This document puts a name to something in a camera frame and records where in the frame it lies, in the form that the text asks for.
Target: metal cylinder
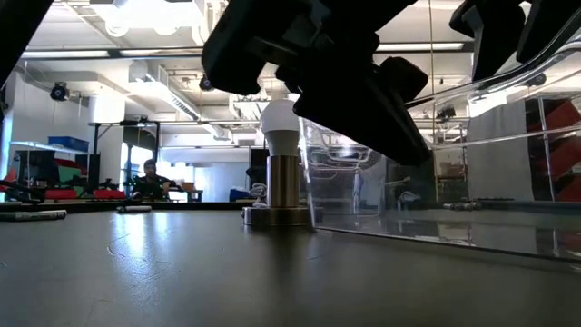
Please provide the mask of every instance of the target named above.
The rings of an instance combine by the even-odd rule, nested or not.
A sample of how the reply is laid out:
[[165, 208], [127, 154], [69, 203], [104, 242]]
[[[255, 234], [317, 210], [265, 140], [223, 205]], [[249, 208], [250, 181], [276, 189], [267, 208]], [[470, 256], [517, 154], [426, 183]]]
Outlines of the metal cylinder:
[[299, 157], [272, 155], [267, 159], [267, 204], [270, 208], [299, 206]]

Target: ceiling duct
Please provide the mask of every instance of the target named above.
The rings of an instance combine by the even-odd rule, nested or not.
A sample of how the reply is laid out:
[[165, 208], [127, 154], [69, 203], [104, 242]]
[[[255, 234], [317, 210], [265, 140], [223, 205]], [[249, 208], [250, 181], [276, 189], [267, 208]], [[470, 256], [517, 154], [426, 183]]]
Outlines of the ceiling duct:
[[[165, 69], [160, 65], [150, 67], [146, 62], [134, 62], [129, 66], [129, 82], [143, 84], [146, 89], [143, 90], [148, 94], [157, 96], [164, 100], [172, 108], [184, 113], [193, 121], [205, 121], [200, 109], [187, 100], [187, 97], [178, 91], [178, 88], [172, 87], [170, 78]], [[232, 132], [218, 125], [203, 124], [202, 127], [210, 132], [217, 141], [230, 141]]]

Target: shelf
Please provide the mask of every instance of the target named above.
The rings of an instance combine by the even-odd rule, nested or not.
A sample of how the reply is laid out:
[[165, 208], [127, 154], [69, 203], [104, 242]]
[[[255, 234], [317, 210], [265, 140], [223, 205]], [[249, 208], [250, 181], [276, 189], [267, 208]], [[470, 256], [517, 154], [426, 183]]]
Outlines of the shelf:
[[10, 144], [24, 146], [24, 147], [31, 147], [34, 149], [52, 150], [52, 151], [56, 151], [56, 152], [64, 153], [64, 154], [88, 154], [87, 152], [83, 152], [83, 151], [79, 151], [79, 150], [75, 150], [75, 149], [68, 149], [68, 148], [65, 148], [65, 147], [63, 147], [61, 145], [57, 145], [57, 144], [44, 144], [44, 143], [35, 142], [35, 141], [12, 141]]

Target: man sitting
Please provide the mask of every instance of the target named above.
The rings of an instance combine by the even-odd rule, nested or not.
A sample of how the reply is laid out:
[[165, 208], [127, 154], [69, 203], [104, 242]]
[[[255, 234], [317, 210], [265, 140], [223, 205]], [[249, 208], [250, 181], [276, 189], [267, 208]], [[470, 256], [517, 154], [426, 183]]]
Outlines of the man sitting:
[[156, 173], [155, 160], [150, 159], [143, 164], [145, 176], [139, 178], [139, 183], [133, 188], [132, 198], [149, 197], [163, 199], [170, 192], [170, 187], [175, 186], [174, 181]]

